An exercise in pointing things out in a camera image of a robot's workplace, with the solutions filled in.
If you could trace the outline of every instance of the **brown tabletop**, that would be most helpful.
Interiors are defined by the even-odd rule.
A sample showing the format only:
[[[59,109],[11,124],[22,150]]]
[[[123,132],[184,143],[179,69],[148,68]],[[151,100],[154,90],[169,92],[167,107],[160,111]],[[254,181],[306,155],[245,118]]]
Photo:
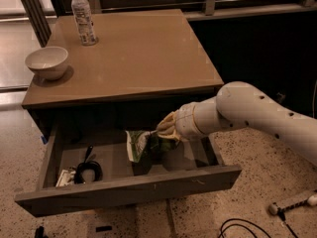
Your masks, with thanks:
[[[223,84],[180,10],[93,15],[99,42],[80,44],[72,16],[59,17],[48,46],[69,52],[63,78],[34,77],[25,108],[129,100]]]

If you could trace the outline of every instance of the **open drawer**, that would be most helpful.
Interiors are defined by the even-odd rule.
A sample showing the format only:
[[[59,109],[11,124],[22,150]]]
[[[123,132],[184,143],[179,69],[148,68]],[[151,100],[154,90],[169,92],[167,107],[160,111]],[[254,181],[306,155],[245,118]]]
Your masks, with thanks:
[[[70,126],[57,119],[34,192],[15,201],[36,217],[126,205],[231,188],[240,166],[225,166],[211,138],[180,143],[165,153],[147,155],[138,164],[128,159],[127,136],[112,126]],[[84,161],[87,147],[101,166],[102,180],[55,187],[60,172]]]

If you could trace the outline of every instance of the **bottle label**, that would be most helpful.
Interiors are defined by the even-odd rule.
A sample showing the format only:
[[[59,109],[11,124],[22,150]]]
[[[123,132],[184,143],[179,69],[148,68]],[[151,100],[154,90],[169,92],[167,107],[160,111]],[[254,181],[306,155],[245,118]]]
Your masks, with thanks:
[[[96,43],[96,37],[92,27],[91,12],[87,7],[76,8],[74,10],[77,27],[81,42],[84,45],[93,45]]]

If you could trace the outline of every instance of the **floor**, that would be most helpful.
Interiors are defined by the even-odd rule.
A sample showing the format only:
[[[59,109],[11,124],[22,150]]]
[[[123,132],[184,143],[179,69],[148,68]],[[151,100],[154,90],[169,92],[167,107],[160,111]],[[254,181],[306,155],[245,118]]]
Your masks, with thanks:
[[[28,84],[32,79],[30,72],[24,69],[23,57],[37,47],[37,42],[30,28],[29,32],[26,29],[28,27],[16,29],[1,25],[1,39],[15,41],[1,42],[1,86],[13,83],[14,79],[17,84]],[[19,41],[21,31],[25,31],[26,37],[22,38],[26,39],[25,43]],[[21,108],[24,94],[0,93],[0,237],[32,238],[40,225],[50,238],[218,237],[219,228],[226,220],[243,218],[259,225],[270,237],[287,238],[293,237],[292,234],[277,216],[268,213],[267,207],[303,190],[317,188],[317,170],[310,163],[275,138],[242,129],[214,134],[225,164],[242,167],[229,190],[35,218],[14,202],[17,193],[36,189],[46,153],[39,129]],[[315,237],[317,207],[301,206],[285,215],[298,237]],[[100,226],[111,230],[96,232]],[[248,227],[258,237],[267,237],[259,229]],[[236,225],[226,231],[225,237],[252,236],[246,228]]]

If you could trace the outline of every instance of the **white bowl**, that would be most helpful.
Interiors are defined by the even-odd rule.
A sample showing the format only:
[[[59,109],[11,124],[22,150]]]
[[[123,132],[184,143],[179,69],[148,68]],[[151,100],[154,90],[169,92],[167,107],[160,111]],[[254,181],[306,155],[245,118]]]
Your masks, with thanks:
[[[31,72],[47,80],[56,80],[67,69],[68,51],[62,47],[45,47],[30,53],[25,64]]]

